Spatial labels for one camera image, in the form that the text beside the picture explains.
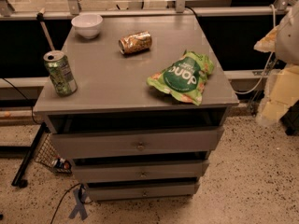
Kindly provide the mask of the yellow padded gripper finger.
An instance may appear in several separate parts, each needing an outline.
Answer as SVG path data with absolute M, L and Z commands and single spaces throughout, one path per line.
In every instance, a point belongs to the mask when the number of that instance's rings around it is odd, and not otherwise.
M 277 33 L 278 27 L 276 26 L 261 40 L 257 41 L 253 48 L 260 52 L 274 52 Z
M 259 125 L 271 126 L 299 101 L 299 66 L 287 64 L 282 70 L 272 70 L 263 93 L 256 121 Z

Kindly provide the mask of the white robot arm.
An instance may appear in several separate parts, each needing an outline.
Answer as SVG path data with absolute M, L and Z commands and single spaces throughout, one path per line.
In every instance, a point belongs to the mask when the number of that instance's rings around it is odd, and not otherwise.
M 256 121 L 263 126 L 277 123 L 299 101 L 299 1 L 279 25 L 257 41 L 254 49 L 274 52 L 286 65 L 271 71 L 264 87 Z

